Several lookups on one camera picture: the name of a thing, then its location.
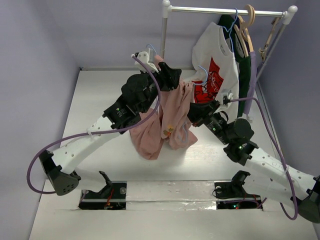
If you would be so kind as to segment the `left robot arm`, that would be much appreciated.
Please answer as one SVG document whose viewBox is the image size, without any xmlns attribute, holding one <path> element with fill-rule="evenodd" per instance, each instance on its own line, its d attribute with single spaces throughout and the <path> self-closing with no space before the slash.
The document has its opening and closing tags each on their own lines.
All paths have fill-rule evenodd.
<svg viewBox="0 0 320 240">
<path fill-rule="evenodd" d="M 78 186 L 81 177 L 75 169 L 85 158 L 140 123 L 140 114 L 150 110 L 161 92 L 178 87 L 182 70 L 170 68 L 165 62 L 158 66 L 156 72 L 142 71 L 130 76 L 121 87 L 119 98 L 104 110 L 85 136 L 78 136 L 54 151 L 44 150 L 39 155 L 42 168 L 58 196 L 66 195 Z"/>
</svg>

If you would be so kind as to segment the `pink t shirt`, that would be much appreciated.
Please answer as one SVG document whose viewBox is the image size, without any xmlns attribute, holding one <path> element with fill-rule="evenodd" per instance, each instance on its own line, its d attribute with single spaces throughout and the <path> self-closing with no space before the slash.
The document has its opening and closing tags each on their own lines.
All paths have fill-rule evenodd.
<svg viewBox="0 0 320 240">
<path fill-rule="evenodd" d="M 173 150 L 186 149 L 198 141 L 190 131 L 187 115 L 194 102 L 194 84 L 179 80 L 176 89 L 161 93 L 160 105 L 146 122 L 129 131 L 132 144 L 146 160 L 156 160 L 164 143 Z"/>
</svg>

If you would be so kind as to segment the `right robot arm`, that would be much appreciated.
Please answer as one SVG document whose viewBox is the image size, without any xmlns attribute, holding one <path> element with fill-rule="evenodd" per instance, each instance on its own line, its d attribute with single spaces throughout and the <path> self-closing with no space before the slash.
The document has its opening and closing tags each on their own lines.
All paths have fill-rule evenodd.
<svg viewBox="0 0 320 240">
<path fill-rule="evenodd" d="M 248 172 L 230 183 L 235 196 L 257 194 L 292 207 L 304 219 L 320 222 L 320 178 L 303 173 L 268 155 L 250 139 L 254 135 L 250 123 L 243 118 L 231 123 L 215 111 L 218 101 L 206 104 L 191 103 L 187 117 L 195 127 L 205 125 L 226 147 L 227 157 L 244 167 L 266 176 L 255 181 Z"/>
</svg>

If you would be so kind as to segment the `light blue wire hanger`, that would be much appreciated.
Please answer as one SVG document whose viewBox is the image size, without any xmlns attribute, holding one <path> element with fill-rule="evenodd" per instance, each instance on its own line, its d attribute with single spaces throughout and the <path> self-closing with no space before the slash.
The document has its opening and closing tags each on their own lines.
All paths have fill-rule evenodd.
<svg viewBox="0 0 320 240">
<path fill-rule="evenodd" d="M 158 119 L 160 122 L 160 136 L 169 142 L 173 149 L 187 147 L 197 142 L 197 137 L 189 130 L 191 122 L 188 119 L 190 103 L 194 102 L 195 86 L 207 83 L 208 71 L 201 65 L 204 77 L 199 83 L 179 81 L 176 89 L 161 93 Z"/>
</svg>

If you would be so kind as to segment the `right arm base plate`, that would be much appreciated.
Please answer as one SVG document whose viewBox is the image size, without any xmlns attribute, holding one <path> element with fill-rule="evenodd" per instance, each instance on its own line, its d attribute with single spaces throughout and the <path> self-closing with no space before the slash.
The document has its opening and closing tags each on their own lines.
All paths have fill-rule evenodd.
<svg viewBox="0 0 320 240">
<path fill-rule="evenodd" d="M 244 189 L 245 180 L 250 175 L 240 170 L 231 180 L 214 183 L 212 195 L 216 198 L 217 210 L 263 209 L 261 197 L 248 194 Z"/>
</svg>

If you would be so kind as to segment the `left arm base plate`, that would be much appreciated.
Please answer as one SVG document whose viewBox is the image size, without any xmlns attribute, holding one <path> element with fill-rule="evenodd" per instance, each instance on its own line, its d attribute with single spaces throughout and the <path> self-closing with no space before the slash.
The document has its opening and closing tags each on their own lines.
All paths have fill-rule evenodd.
<svg viewBox="0 0 320 240">
<path fill-rule="evenodd" d="M 125 210 L 126 181 L 111 181 L 104 171 L 99 171 L 105 180 L 104 187 L 98 192 L 84 189 L 81 192 L 78 208 L 81 210 Z"/>
</svg>

